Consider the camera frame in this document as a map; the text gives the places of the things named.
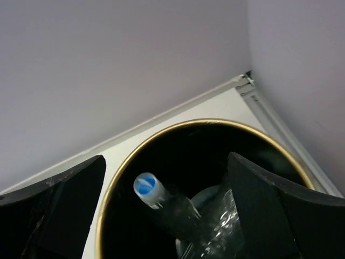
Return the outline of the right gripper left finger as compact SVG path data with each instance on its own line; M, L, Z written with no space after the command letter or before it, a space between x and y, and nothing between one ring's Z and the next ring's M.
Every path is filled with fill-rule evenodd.
M1 195L1 258L81 258L106 171L102 155Z

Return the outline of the orange bin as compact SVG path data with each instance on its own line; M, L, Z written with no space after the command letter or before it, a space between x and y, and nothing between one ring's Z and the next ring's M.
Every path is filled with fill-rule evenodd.
M175 240L154 223L152 209L134 193L134 179L150 172L168 189L193 197L221 182L231 152L315 188L306 166L261 130L224 119L174 124L132 148L114 171L97 219L96 258L138 258L146 247L155 248L153 258L176 258Z

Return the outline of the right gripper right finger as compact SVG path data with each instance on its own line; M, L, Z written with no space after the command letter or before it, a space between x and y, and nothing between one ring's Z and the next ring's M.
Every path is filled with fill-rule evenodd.
M273 174L237 153L228 173L253 258L344 258L344 199Z

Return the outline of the clear bottle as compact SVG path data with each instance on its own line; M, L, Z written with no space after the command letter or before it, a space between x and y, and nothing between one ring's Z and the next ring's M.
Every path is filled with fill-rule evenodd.
M178 258L248 258L230 185L216 185L197 193L192 204L202 214L196 244L177 239Z
M133 183L135 194L153 210L154 222L171 236L191 241L201 215L183 193L166 188L152 173L142 173Z

